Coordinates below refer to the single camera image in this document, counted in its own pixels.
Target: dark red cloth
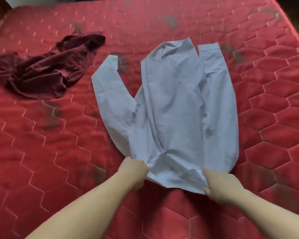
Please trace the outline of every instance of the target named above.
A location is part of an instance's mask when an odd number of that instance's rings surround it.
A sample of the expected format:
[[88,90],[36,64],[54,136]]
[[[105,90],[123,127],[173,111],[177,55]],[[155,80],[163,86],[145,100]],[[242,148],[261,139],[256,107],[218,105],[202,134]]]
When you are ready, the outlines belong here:
[[27,98],[62,97],[85,74],[96,49],[104,43],[105,37],[100,33],[74,32],[42,55],[0,55],[0,81],[13,93]]

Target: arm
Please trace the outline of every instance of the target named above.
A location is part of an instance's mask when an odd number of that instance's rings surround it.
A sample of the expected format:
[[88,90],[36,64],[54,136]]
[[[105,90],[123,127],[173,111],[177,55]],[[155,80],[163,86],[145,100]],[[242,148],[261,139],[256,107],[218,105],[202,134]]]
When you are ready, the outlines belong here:
[[140,188],[149,171],[127,157],[118,172],[40,225],[26,239],[101,239],[124,197]]
[[299,215],[274,205],[243,188],[232,174],[203,169],[205,193],[212,200],[237,207],[270,239],[299,239]]

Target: quilted pattern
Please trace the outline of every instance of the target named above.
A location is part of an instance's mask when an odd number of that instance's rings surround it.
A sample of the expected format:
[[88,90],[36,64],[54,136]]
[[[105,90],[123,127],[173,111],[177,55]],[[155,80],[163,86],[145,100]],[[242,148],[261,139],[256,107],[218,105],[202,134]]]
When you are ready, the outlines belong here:
[[[0,28],[0,53],[36,55],[74,28],[102,31],[87,74],[63,98],[32,101],[0,85],[0,239],[24,238],[111,177],[122,155],[91,85],[108,54],[132,96],[140,60],[163,41],[219,42],[237,97],[245,188],[299,214],[299,39],[273,0],[102,0],[22,7]],[[263,238],[241,213],[151,182],[131,192],[106,238]]]

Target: mattress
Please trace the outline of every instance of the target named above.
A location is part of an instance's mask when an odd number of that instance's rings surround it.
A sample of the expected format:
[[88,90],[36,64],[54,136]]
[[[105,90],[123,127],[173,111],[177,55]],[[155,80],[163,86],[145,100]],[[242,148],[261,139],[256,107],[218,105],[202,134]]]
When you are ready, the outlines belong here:
[[[140,61],[164,41],[218,42],[236,94],[239,160],[253,193],[299,214],[299,35],[274,0],[99,0],[20,7],[0,26],[0,54],[37,55],[74,29],[106,45],[63,98],[25,100],[0,83],[0,239],[25,238],[111,177],[123,160],[98,110],[91,76],[109,54],[132,96]],[[263,238],[246,217],[206,196],[146,181],[105,238]]]

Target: hand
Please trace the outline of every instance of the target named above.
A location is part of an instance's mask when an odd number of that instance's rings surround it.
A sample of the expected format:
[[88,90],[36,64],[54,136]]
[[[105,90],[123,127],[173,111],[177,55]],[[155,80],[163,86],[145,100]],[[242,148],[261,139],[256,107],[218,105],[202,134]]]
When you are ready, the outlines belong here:
[[219,204],[233,205],[246,192],[233,174],[218,173],[204,168],[203,175],[208,182],[208,187],[204,189],[205,194]]
[[119,167],[118,173],[129,182],[134,189],[140,189],[149,172],[149,167],[142,160],[126,157]]

